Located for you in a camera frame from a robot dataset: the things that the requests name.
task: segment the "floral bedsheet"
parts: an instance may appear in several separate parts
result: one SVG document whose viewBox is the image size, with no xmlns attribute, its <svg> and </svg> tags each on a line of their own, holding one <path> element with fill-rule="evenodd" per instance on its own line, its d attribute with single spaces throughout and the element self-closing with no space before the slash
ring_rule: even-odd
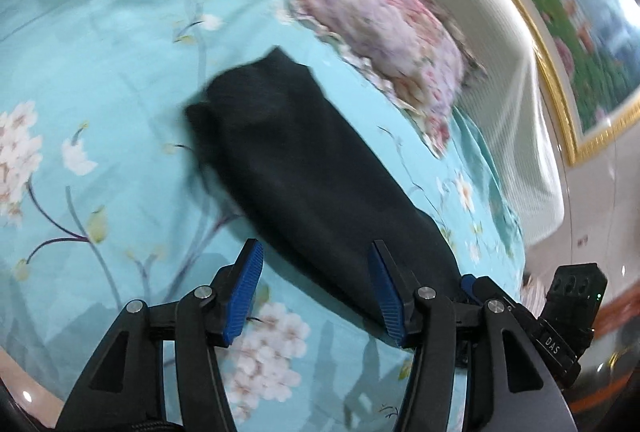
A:
<svg viewBox="0 0 640 432">
<path fill-rule="evenodd" d="M 273 46 L 312 68 L 460 270 L 518 297 L 520 229 L 475 126 L 455 110 L 436 159 L 284 0 L 0 0 L 0 12 L 0 346 L 59 398 L 127 301 L 177 300 L 256 236 L 222 188 L 204 192 L 182 109 Z M 222 354 L 241 430 L 391 430 L 409 352 L 269 247 L 251 316 Z M 172 354 L 166 345 L 179 420 Z M 459 374 L 451 430 L 464 390 Z"/>
</svg>

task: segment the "black fabric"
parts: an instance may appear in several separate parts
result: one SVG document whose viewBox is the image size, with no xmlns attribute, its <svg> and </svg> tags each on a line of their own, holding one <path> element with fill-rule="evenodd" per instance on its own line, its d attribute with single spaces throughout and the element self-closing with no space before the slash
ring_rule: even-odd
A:
<svg viewBox="0 0 640 432">
<path fill-rule="evenodd" d="M 361 314 L 382 323 L 367 251 L 384 239 L 422 285 L 464 300 L 456 260 L 310 71 L 281 50 L 229 70 L 186 116 L 212 165 L 262 237 Z"/>
<path fill-rule="evenodd" d="M 114 425 L 106 428 L 91 428 L 62 432 L 185 432 L 184 427 L 170 421 L 144 421 L 126 425 Z"/>
</svg>

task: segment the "light blue bedsheet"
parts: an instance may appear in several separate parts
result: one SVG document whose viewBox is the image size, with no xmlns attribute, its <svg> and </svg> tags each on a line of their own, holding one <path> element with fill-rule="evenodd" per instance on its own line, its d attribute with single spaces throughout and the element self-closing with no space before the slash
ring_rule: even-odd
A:
<svg viewBox="0 0 640 432">
<path fill-rule="evenodd" d="M 0 125 L 23 145 L 4 165 L 0 154 L 0 172 L 13 171 L 0 183 L 0 346 L 55 395 L 66 398 L 123 303 L 177 300 L 255 236 L 222 191 L 203 192 L 179 147 L 189 143 L 182 109 L 210 78 L 273 46 L 313 70 L 438 223 L 460 271 L 491 275 L 518 297 L 520 229 L 473 123 L 456 111 L 446 158 L 435 159 L 400 111 L 290 20 L 283 0 L 0 0 Z M 24 153 L 31 161 L 11 161 Z M 28 184 L 11 190 L 35 168 L 33 197 Z M 250 415 L 237 411 L 241 429 L 391 430 L 393 409 L 381 409 L 401 403 L 409 352 L 373 338 L 268 247 L 258 295 L 263 310 L 283 303 L 310 333 L 295 321 L 304 343 L 287 365 L 300 379 L 291 375 L 279 393 L 286 401 L 259 398 Z M 223 361 L 228 376 L 238 358 Z M 166 376 L 169 418 L 179 419 L 171 366 Z M 452 430 L 464 384 L 457 375 Z M 232 397 L 240 411 L 249 408 L 241 396 Z"/>
</svg>

